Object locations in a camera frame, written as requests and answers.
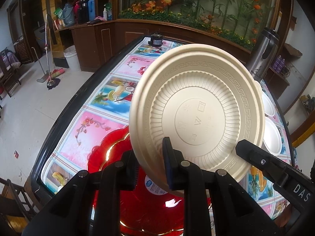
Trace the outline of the dark wooden cabinet counter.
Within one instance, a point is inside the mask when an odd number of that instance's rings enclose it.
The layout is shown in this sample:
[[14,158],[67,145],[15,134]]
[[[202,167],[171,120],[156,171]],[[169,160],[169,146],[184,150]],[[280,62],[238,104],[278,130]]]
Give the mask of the dark wooden cabinet counter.
[[64,47],[75,46],[80,69],[94,73],[129,43],[154,32],[175,41],[219,47],[241,62],[247,62],[249,59],[248,49],[223,37],[188,26],[154,20],[117,19],[94,25],[85,23],[55,33],[59,34]]

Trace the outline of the small black device on table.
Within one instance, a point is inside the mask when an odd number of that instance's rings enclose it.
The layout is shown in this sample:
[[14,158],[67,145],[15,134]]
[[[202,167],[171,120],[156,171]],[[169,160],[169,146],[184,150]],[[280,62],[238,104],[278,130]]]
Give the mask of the small black device on table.
[[163,35],[159,33],[152,33],[148,44],[152,47],[161,47],[163,45]]

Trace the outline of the blue container on counter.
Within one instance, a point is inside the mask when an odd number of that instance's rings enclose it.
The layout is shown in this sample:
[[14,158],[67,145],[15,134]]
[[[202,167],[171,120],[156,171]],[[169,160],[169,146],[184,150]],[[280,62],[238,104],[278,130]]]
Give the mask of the blue container on counter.
[[88,1],[88,9],[89,9],[89,21],[93,21],[95,19],[95,0]]

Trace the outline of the white plastic bucket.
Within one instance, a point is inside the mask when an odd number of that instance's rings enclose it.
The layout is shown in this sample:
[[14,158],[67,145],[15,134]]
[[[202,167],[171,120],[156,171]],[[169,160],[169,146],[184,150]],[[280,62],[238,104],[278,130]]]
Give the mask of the white plastic bucket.
[[80,63],[79,58],[77,56],[77,52],[75,46],[72,45],[64,50],[64,57],[68,63],[70,70],[72,71],[80,71]]

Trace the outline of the wooden chair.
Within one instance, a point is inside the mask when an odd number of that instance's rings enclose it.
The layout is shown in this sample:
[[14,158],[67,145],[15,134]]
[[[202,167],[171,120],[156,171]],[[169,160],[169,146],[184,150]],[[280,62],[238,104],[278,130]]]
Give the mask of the wooden chair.
[[35,217],[24,187],[1,178],[1,235],[22,235],[24,228]]

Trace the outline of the beige plastic bowl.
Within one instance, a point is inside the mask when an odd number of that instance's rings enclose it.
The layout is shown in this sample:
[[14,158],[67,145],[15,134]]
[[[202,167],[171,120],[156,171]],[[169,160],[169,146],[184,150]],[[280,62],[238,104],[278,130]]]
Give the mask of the beige plastic bowl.
[[236,181],[250,164],[235,151],[241,140],[261,146],[262,87],[228,52],[185,44],[159,56],[140,78],[129,114],[130,141],[149,178],[165,191],[162,140],[201,169],[226,170]]

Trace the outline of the artificial flower display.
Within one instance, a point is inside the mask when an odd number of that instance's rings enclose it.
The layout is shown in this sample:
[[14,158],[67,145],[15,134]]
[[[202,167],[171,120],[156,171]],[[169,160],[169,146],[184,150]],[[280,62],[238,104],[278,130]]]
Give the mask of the artificial flower display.
[[252,50],[277,0],[119,0],[119,17],[174,23]]

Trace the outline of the red scalloped glass plate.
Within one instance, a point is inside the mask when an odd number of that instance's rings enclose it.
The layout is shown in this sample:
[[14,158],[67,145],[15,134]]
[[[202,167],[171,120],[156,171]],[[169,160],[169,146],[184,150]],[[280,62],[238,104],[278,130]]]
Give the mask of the red scalloped glass plate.
[[[104,170],[131,150],[127,126],[106,126],[104,133],[88,157],[90,173]],[[140,167],[134,190],[120,193],[120,231],[121,235],[183,235],[184,198],[159,188]]]

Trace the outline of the white foam bowl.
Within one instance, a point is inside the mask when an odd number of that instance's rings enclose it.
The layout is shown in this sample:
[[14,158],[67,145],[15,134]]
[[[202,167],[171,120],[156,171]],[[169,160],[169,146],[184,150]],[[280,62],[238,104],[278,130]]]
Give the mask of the white foam bowl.
[[261,97],[262,97],[262,103],[264,108],[264,113],[268,117],[274,117],[275,115],[275,108],[269,97],[264,92],[261,84],[259,82],[256,82],[257,88],[261,90]]
[[282,150],[281,135],[275,123],[268,117],[265,117],[262,149],[274,156],[279,156]]

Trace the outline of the colourful fruit pattern tablecloth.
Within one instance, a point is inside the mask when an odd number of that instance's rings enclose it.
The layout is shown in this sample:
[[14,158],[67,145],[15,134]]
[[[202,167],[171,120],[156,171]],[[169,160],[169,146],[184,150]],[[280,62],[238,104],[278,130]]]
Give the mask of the colourful fruit pattern tablecloth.
[[49,201],[89,160],[102,164],[108,152],[94,155],[109,133],[126,127],[134,89],[145,70],[160,55],[181,46],[180,41],[163,40],[149,47],[142,37],[114,56],[105,69],[95,73],[79,89],[58,117],[43,146],[31,187],[43,201]]

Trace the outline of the stainless steel thermos jug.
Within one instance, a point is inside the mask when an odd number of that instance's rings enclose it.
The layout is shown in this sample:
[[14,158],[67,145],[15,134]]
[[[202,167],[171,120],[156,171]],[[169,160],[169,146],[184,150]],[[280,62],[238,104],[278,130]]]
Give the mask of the stainless steel thermos jug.
[[260,82],[265,76],[276,55],[278,44],[279,35],[275,30],[265,27],[260,32],[249,60],[245,64],[255,81]]

